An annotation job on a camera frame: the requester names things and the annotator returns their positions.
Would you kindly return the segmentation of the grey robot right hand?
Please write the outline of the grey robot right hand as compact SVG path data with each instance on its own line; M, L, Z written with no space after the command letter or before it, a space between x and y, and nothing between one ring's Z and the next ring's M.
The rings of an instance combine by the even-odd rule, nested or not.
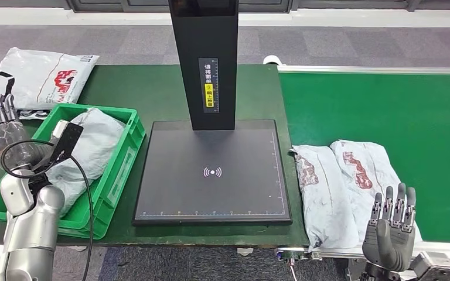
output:
M368 262L393 272L410 267L416 237L415 188L405 183L377 193L371 209L362 251Z

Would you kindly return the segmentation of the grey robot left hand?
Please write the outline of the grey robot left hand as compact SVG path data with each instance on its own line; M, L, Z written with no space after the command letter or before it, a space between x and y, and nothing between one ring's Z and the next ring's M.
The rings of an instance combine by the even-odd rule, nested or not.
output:
M13 104L13 95L0 95L0 164L4 155L8 169L26 169L38 164L49 150L47 145L30 142Z

